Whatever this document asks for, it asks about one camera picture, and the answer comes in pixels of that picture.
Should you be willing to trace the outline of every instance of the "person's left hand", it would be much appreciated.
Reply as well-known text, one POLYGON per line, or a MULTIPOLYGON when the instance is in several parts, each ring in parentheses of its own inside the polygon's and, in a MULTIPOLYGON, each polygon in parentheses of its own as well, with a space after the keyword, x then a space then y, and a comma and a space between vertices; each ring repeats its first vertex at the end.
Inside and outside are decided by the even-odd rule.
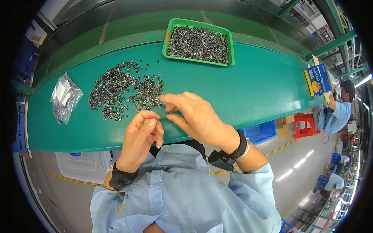
POLYGON ((134 173, 143 163, 151 145, 156 141, 157 148, 163 145, 164 130, 159 122, 161 117, 153 111, 140 111, 127 126, 122 153, 116 161, 120 171, 134 173))

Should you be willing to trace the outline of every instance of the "bracelet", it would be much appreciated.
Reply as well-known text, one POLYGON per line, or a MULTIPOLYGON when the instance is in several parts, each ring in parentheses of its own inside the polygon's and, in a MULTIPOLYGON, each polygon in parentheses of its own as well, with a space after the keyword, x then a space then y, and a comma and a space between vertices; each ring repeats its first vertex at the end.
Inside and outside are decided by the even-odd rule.
POLYGON ((235 160, 239 159, 239 158, 242 158, 243 156, 245 156, 248 152, 249 152, 249 149, 250 149, 250 142, 249 142, 249 139, 246 138, 246 142, 247 142, 247 145, 246 145, 246 150, 245 152, 238 158, 236 158, 235 160))

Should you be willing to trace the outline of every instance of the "white storage bin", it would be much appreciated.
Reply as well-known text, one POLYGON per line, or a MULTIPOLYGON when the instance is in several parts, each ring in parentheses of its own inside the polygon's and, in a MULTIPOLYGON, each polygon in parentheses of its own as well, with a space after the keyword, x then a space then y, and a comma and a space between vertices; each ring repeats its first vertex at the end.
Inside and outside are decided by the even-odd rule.
POLYGON ((104 183, 112 165, 110 151, 56 152, 56 157, 58 168, 63 176, 97 184, 104 183))

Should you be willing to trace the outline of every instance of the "black hair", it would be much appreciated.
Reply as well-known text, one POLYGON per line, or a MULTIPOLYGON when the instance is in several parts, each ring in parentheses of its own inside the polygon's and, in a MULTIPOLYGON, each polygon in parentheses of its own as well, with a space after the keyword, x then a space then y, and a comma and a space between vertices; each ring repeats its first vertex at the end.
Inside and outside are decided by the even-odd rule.
POLYGON ((341 82, 341 87, 345 90, 346 93, 350 94, 349 102, 352 103, 355 97, 355 85, 351 80, 346 80, 341 82))

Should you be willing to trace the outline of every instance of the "hand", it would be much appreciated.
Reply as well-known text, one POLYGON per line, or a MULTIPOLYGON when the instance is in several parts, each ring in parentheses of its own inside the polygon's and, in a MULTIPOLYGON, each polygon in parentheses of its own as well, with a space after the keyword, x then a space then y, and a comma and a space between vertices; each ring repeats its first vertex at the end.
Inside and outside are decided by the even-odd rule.
POLYGON ((164 130, 161 117, 153 111, 140 111, 129 123, 124 136, 122 153, 116 161, 120 171, 134 173, 146 159, 151 145, 163 144, 164 130))
POLYGON ((166 111, 179 110, 183 114, 184 117, 177 114, 168 114, 166 117, 191 138, 219 147, 227 154, 238 148, 240 138, 236 130, 223 123, 210 103, 198 95, 189 92, 165 94, 159 100, 167 104, 166 111))

